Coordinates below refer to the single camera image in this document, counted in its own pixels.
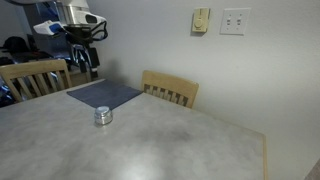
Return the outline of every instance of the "wooden chair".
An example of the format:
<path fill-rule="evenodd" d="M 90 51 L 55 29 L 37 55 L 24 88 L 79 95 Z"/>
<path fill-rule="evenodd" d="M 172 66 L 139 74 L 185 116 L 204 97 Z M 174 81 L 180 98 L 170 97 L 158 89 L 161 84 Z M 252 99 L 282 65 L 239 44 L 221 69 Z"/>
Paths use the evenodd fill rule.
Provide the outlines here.
<path fill-rule="evenodd" d="M 65 60 L 45 60 L 13 64 L 0 67 L 0 75 L 18 102 L 23 101 L 13 82 L 21 86 L 28 99 L 65 89 L 61 72 L 64 72 L 66 85 L 72 87 Z"/>
<path fill-rule="evenodd" d="M 192 108 L 199 84 L 168 74 L 144 71 L 141 89 L 143 92 Z"/>

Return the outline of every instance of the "metal cup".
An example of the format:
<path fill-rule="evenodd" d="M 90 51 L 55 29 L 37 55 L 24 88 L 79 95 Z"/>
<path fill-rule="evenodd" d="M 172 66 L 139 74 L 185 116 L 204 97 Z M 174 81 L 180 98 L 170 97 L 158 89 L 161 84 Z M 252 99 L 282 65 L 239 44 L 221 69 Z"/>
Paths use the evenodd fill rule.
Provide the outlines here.
<path fill-rule="evenodd" d="M 106 125 L 113 119 L 112 111 L 108 106 L 100 106 L 95 110 L 94 120 L 99 125 Z"/>

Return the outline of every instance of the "white wall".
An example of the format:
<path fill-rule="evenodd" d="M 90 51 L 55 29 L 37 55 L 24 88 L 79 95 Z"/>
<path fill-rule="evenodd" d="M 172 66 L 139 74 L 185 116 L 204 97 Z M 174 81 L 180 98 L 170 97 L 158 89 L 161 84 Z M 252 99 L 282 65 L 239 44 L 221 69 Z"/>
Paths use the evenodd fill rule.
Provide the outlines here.
<path fill-rule="evenodd" d="M 0 12 L 0 46 L 2 47 L 4 41 L 10 36 L 20 36 L 27 40 L 26 34 L 31 31 L 23 8 L 0 0 Z M 9 54 L 0 51 L 1 56 L 9 56 Z"/>
<path fill-rule="evenodd" d="M 140 87 L 144 69 L 200 84 L 194 108 L 264 133 L 270 180 L 304 179 L 320 158 L 319 0 L 91 0 L 108 19 L 103 77 Z M 195 7 L 209 31 L 190 34 Z M 251 7 L 245 36 L 219 35 L 224 8 Z"/>

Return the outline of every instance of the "white table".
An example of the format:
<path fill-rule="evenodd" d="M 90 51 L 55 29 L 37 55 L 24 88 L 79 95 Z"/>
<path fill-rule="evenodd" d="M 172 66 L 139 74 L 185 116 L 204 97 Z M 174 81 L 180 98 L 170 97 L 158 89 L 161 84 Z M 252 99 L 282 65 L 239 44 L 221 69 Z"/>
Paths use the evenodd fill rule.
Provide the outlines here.
<path fill-rule="evenodd" d="M 65 91 L 0 109 L 0 179 L 263 180 L 260 133 L 141 94 L 94 125 Z"/>

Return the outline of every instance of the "light switch plate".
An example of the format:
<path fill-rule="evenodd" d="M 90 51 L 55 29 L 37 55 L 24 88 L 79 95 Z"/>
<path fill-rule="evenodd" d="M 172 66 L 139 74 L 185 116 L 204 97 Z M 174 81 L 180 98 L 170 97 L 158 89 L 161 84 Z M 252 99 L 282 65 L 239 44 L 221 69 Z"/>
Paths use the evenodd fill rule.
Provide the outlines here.
<path fill-rule="evenodd" d="M 209 14 L 209 8 L 198 8 L 194 10 L 192 32 L 207 32 Z"/>
<path fill-rule="evenodd" d="M 223 12 L 220 34 L 244 35 L 251 8 L 228 8 Z"/>

